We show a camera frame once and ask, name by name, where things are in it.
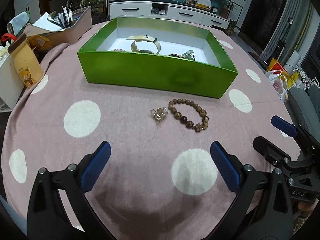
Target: bolt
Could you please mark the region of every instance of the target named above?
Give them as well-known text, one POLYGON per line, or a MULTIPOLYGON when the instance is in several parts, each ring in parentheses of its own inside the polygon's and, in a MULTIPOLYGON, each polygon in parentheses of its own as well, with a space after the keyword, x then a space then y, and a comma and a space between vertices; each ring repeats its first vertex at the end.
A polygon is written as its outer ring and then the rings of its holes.
POLYGON ((77 165, 75 165, 75 164, 70 164, 70 165, 68 166, 68 170, 69 170, 69 171, 74 171, 74 170, 76 169, 76 167, 77 167, 77 165))
POLYGON ((253 167, 252 167, 251 165, 249 165, 249 164, 246 164, 246 165, 244 166, 244 169, 245 169, 246 171, 252 171, 252 170, 253 170, 253 167))
POLYGON ((39 174, 44 174, 45 171, 46 171, 46 168, 41 168, 41 169, 39 169, 39 174))
POLYGON ((276 169, 275 169, 275 172, 276 172, 276 174, 278 174, 278 175, 280 175, 280 174, 282 173, 281 169, 279 169, 279 168, 276 168, 276 169))

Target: wooden bead bracelet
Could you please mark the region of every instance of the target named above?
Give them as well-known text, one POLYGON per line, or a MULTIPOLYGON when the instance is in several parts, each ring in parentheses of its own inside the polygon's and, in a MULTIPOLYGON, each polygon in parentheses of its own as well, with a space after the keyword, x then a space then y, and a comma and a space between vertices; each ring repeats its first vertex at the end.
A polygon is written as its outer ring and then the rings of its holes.
POLYGON ((207 117, 207 111, 202 109, 198 104, 195 104, 194 101, 185 100, 183 99, 174 99, 169 102, 169 110, 171 111, 171 114, 174 115, 175 119, 180 120, 182 124, 185 124, 188 129, 194 129, 196 132, 200 132, 202 130, 205 130, 208 128, 209 124, 209 117, 207 117), (202 124, 196 124, 193 126, 192 121, 188 121, 188 118, 186 116, 182 116, 180 112, 177 111, 177 109, 173 106, 175 104, 186 104, 188 106, 193 106, 193 108, 199 113, 199 115, 202 117, 202 124))

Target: drawer handle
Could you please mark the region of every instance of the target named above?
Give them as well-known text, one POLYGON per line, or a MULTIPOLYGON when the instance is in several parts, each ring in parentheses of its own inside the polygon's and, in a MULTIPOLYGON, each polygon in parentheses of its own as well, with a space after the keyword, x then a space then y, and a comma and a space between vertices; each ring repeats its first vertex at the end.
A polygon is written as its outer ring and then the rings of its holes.
POLYGON ((123 11, 139 11, 139 8, 122 9, 123 11))
POLYGON ((192 14, 187 14, 187 13, 179 13, 179 14, 181 14, 181 15, 185 15, 185 16, 190 16, 190 17, 192 17, 192 16, 193 16, 192 14))
POLYGON ((220 22, 216 22, 216 21, 214 21, 214 20, 211 20, 213 23, 217 23, 217 24, 222 24, 222 23, 220 23, 220 22))

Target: pen holder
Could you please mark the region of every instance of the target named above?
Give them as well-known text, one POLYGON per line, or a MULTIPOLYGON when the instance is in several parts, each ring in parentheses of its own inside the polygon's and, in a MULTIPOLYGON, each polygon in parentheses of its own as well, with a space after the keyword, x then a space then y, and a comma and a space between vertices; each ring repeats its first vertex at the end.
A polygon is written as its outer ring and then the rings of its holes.
POLYGON ((66 28, 64 31, 50 33, 46 36, 55 45, 61 43, 75 44, 92 27, 91 6, 75 10, 72 12, 73 17, 79 16, 78 20, 72 27, 66 28))
POLYGON ((37 84, 43 76, 43 70, 27 43, 27 36, 23 34, 12 43, 8 52, 12 57, 15 69, 27 88, 37 84))

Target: tv cabinet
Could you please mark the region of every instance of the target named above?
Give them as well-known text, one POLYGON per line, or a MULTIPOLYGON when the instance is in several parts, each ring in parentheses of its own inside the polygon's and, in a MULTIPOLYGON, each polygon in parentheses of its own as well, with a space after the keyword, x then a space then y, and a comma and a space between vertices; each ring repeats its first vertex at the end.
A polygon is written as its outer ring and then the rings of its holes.
POLYGON ((196 8, 185 3, 166 0, 125 0, 109 2, 110 19, 117 17, 144 17, 178 20, 209 27, 228 28, 229 21, 209 10, 196 8), (152 7, 164 9, 165 14, 151 14, 152 7))

